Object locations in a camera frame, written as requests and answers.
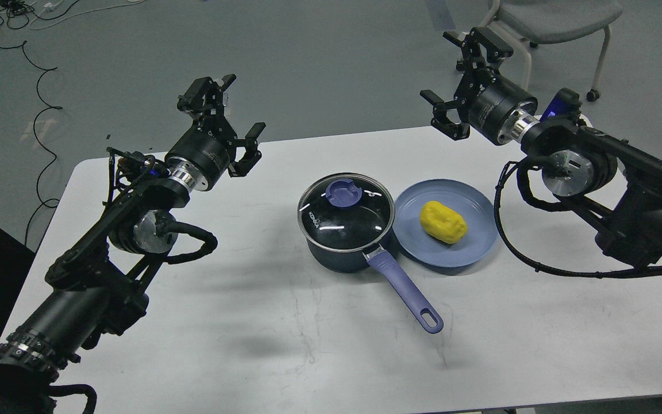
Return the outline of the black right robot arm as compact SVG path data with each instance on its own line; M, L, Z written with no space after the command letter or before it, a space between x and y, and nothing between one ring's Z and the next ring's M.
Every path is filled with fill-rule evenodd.
M453 140L475 129L494 145L518 143L522 160L508 162L495 188L494 220L507 249L536 272L581 278L662 276L662 160L588 126L578 93L563 87L536 116L538 102L499 66L513 49L487 27L446 31L461 52L463 74L452 100L420 92L432 106L433 128ZM515 176L526 204L545 212L573 212L596 230L604 256L629 266L605 272L569 271L525 256L508 240L500 218L502 192Z

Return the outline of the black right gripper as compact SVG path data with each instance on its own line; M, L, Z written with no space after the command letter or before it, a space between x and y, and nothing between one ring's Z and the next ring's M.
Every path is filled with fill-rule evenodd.
M474 27L467 33L444 31L443 38L460 49L455 70L463 77L454 101L444 101L431 90L420 91L432 106L431 126L454 141L467 139L470 126L494 145L511 141L510 118L519 110L533 114L538 107L536 97L500 76L499 68L513 56L513 47L488 27ZM454 109L462 122L449 118Z

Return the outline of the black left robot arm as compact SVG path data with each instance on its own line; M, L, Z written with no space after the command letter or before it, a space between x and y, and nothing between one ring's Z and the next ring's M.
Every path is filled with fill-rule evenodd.
M53 262L45 281L53 291L0 344L0 413L52 413L58 397L83 395L95 411L90 385L56 385L78 363L80 348L102 335L123 335L145 316L145 294L163 265L197 261L218 246L212 233L179 222L192 191L210 191L224 173L244 177L259 162L265 123L244 138L224 114L234 74L195 79L176 107L191 128L164 158L109 147L109 189L99 220Z

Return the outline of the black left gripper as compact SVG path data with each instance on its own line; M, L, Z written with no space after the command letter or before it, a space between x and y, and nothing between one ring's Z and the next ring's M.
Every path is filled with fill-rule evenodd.
M177 110L189 115L193 124L167 152L165 162L173 171L182 168L189 173L187 185L192 190L209 191L225 172L232 178L245 177L262 158L258 138L266 123L255 123L239 139L224 116L224 92L236 79L236 74L223 76L221 82L210 76L195 79L177 98ZM236 160L238 148L244 154Z

